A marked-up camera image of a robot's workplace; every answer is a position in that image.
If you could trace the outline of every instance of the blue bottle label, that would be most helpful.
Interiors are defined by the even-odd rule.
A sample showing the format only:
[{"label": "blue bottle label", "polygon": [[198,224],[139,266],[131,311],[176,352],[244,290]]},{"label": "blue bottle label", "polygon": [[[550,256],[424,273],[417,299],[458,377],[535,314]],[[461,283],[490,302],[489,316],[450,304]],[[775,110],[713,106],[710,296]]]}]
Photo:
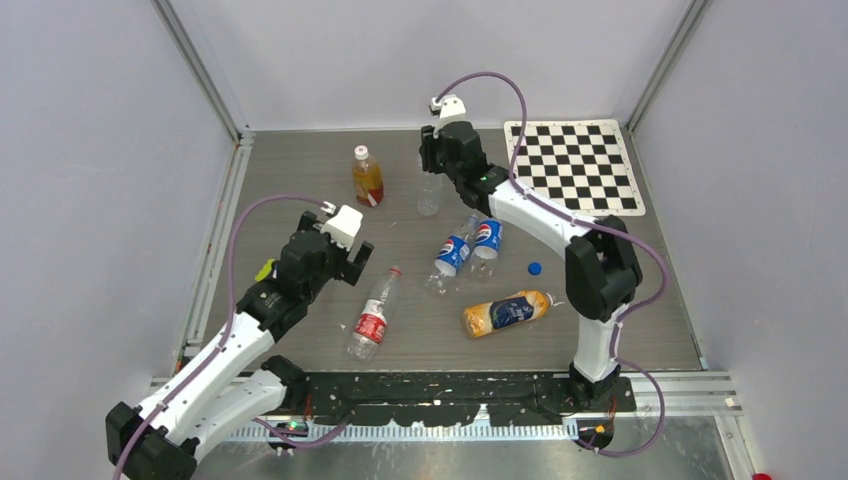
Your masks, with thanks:
[{"label": "blue bottle label", "polygon": [[501,248],[501,222],[485,220],[477,229],[477,246],[490,247],[496,252]]},{"label": "blue bottle label", "polygon": [[495,330],[527,320],[533,316],[536,309],[524,297],[507,298],[493,302],[489,307],[489,316]]},{"label": "blue bottle label", "polygon": [[465,243],[465,240],[451,235],[448,237],[448,241],[445,242],[445,246],[442,247],[442,250],[439,252],[439,256],[436,257],[436,260],[441,260],[459,271],[459,267],[465,263],[465,259],[468,258],[468,253],[470,251],[471,249],[468,248],[468,244]]}]

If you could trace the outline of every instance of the pepsi logo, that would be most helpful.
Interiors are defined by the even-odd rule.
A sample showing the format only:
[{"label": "pepsi logo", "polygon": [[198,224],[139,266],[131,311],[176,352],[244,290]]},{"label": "pepsi logo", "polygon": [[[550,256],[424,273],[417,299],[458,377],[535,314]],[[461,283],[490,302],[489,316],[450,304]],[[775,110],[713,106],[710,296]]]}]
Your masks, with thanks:
[{"label": "pepsi logo", "polygon": [[477,243],[485,242],[492,236],[492,227],[486,224],[480,225],[480,230],[477,230]]},{"label": "pepsi logo", "polygon": [[449,238],[447,242],[445,242],[445,246],[442,247],[442,250],[439,252],[439,256],[447,255],[453,251],[453,239]]}]

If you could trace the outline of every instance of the orange juice bottle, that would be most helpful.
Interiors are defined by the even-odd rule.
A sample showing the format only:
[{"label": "orange juice bottle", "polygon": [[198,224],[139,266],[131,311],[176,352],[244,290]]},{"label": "orange juice bottle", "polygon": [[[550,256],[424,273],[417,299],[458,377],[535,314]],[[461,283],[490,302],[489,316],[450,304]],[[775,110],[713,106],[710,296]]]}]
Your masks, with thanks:
[{"label": "orange juice bottle", "polygon": [[383,173],[377,159],[368,154],[368,147],[360,145],[353,151],[353,187],[356,189],[356,201],[376,207],[383,201]]}]

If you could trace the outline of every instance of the yellow sticker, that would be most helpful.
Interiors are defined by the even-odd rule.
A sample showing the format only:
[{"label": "yellow sticker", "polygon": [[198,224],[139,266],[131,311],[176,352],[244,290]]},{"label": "yellow sticker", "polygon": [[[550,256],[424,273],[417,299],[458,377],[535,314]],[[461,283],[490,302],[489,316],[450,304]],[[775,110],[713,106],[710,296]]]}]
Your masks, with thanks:
[{"label": "yellow sticker", "polygon": [[263,278],[267,277],[269,273],[271,273],[271,269],[274,267],[274,259],[269,258],[265,265],[262,267],[262,270],[259,270],[259,273],[253,277],[257,282],[262,281]]}]

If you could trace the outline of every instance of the wall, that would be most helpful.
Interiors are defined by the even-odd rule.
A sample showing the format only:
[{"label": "wall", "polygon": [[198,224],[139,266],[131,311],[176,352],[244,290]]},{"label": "wall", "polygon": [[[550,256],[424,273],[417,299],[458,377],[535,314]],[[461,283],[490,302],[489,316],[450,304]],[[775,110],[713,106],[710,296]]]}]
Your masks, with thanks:
[{"label": "wall", "polygon": [[844,478],[848,4],[718,0],[637,143],[696,331],[774,478]]},{"label": "wall", "polygon": [[110,478],[173,368],[231,141],[149,1],[0,6],[0,465]]},{"label": "wall", "polygon": [[[175,0],[219,87],[257,130],[419,127],[430,97],[478,70],[536,119],[625,121],[685,0]],[[475,124],[518,119],[495,80],[463,87]]]}]

